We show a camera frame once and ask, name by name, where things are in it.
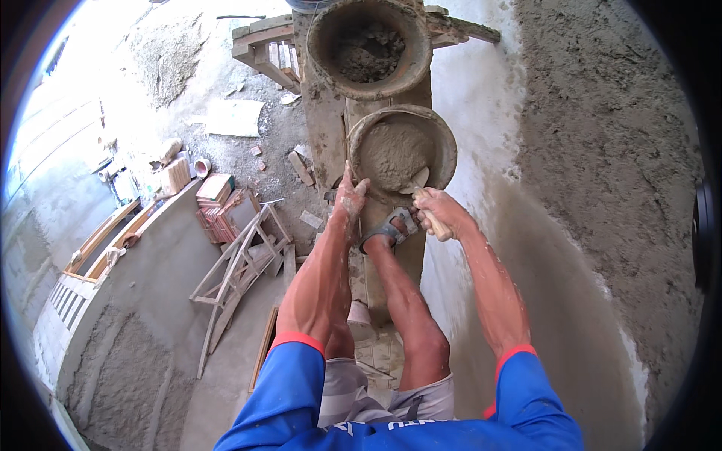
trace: trowel handle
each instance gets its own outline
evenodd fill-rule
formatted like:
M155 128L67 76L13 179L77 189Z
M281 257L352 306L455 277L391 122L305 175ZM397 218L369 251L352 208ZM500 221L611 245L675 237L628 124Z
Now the trowel handle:
M414 199L416 198L424 198L424 197L431 197L429 193L426 192L423 188L416 188L416 191L414 191ZM436 216L429 211L429 210L423 210L424 215L429 219L431 222L431 228L434 231L434 235L436 235L437 239L441 242L444 242L448 240L449 238L453 237L453 231L449 229L448 225L444 224L443 222L436 219Z

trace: foot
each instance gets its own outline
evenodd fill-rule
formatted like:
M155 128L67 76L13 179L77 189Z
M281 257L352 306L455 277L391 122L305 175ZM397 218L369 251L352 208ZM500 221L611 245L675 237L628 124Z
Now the foot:
M409 207L409 213L411 213L414 223L418 225L419 220L417 218L417 209L414 207ZM408 237L409 235L411 235L408 228L406 227L406 224L404 223L404 220L400 216L395 216L390 221L390 223L396 228L396 230L402 233L403 236ZM383 233L377 233L368 238L363 243L363 246L364 249L368 252L372 249L391 249L395 244L396 240L393 237L390 237Z

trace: person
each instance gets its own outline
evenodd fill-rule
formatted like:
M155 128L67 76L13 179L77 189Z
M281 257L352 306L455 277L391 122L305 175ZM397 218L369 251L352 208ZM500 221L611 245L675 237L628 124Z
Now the person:
M326 230L282 300L255 390L215 450L582 449L580 429L531 346L515 284L469 213L432 188L425 188L430 198L414 201L419 211L395 210L360 242L377 269L405 357L388 408L367 394L346 319L348 254L369 184L354 187L346 163ZM449 343L392 251L417 221L432 234L423 210L451 228L469 264L484 337L497 360L495 402L485 420L455 420Z

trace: white shorts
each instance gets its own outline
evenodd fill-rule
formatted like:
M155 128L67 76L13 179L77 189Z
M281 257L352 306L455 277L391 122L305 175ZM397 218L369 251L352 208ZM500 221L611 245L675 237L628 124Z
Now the white shorts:
M388 410L371 398L368 378L355 359L326 360L318 427L343 421L387 423L411 420L453 419L453 374L438 382L404 392L391 391Z

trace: blue shirt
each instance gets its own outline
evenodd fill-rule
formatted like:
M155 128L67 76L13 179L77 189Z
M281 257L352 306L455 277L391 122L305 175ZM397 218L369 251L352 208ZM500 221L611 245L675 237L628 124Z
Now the blue shirt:
M488 420L416 420L318 428L325 362L305 343L275 346L231 429L227 450L582 450L581 432L531 352L497 370L496 412Z

